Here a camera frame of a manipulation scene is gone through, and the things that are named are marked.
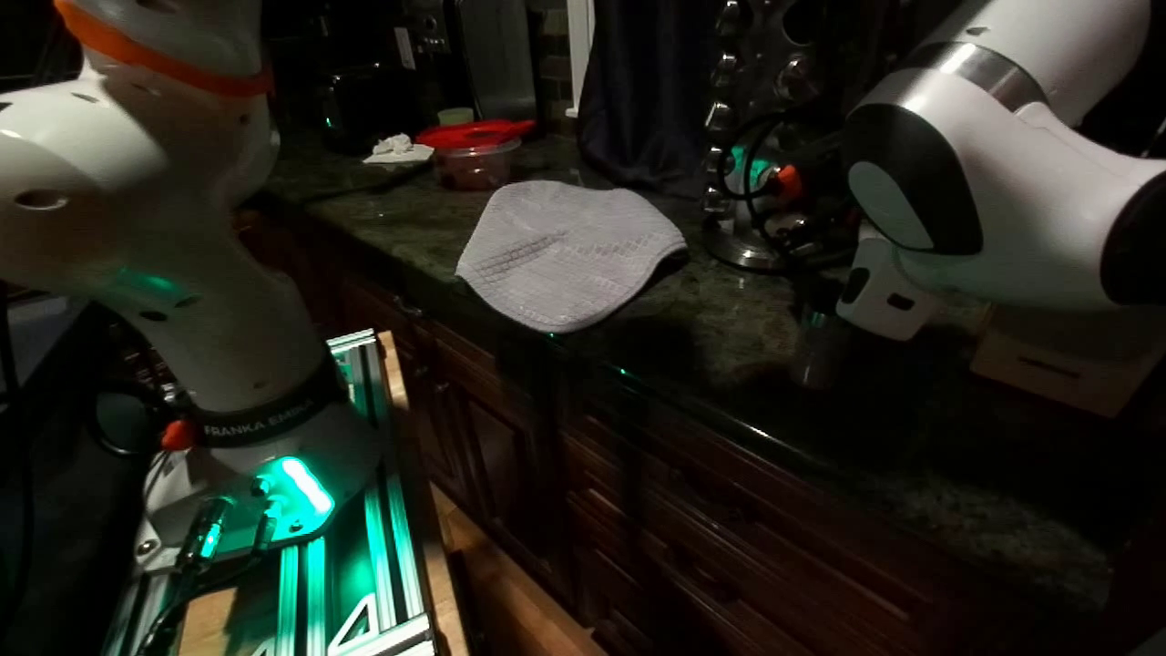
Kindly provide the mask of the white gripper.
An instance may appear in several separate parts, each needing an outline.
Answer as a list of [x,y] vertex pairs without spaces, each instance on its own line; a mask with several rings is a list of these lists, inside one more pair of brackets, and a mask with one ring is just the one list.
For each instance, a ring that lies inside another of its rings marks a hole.
[[909,343],[925,327],[936,299],[903,277],[896,244],[865,227],[834,310],[852,327]]

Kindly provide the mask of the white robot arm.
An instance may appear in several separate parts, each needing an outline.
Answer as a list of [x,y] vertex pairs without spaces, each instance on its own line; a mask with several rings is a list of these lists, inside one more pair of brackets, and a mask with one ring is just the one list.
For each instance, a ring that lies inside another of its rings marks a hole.
[[846,122],[869,214],[840,314],[910,338],[944,292],[1163,305],[1166,159],[1084,122],[1163,65],[1163,0],[967,0]]

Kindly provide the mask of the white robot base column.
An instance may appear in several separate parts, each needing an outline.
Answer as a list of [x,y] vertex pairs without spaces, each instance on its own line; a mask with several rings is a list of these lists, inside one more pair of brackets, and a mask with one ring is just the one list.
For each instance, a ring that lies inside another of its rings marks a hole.
[[301,292],[234,237],[274,159],[262,0],[56,0],[83,65],[0,110],[0,277],[132,320],[216,445],[352,432]]

